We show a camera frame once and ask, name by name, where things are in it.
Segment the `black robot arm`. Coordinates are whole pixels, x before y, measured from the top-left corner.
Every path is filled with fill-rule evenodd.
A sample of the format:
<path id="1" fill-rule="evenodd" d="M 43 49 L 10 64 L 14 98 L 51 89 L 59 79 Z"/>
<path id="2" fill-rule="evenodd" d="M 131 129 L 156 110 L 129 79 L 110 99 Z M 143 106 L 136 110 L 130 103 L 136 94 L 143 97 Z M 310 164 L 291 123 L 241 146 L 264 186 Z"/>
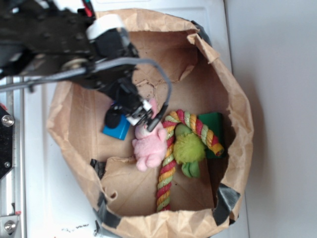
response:
<path id="1" fill-rule="evenodd" d="M 132 81 L 141 59 L 118 15 L 97 18 L 93 4 L 83 1 L 77 12 L 59 9 L 52 0 L 3 0 L 0 3 L 0 75 L 27 76 L 1 91 L 70 81 L 99 91 L 114 104 L 105 122 L 116 127 L 121 117 L 153 131 L 156 112 Z"/>

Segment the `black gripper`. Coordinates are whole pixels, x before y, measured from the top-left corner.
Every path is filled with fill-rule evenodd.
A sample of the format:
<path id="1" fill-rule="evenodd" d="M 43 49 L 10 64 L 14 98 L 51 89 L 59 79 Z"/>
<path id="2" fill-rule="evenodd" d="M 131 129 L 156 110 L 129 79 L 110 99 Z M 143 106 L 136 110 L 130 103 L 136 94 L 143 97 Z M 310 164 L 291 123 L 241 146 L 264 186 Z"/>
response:
<path id="1" fill-rule="evenodd" d="M 108 30 L 90 42 L 96 49 L 96 63 L 139 57 L 125 28 Z M 145 125 L 147 131 L 153 131 L 162 115 L 155 98 L 144 99 L 140 106 L 138 90 L 132 83 L 134 69 L 134 65 L 122 64 L 92 73 L 85 77 L 85 88 L 98 90 L 118 104 L 119 109 L 111 105 L 107 110 L 104 120 L 106 127 L 118 127 L 122 111 L 132 126 Z"/>

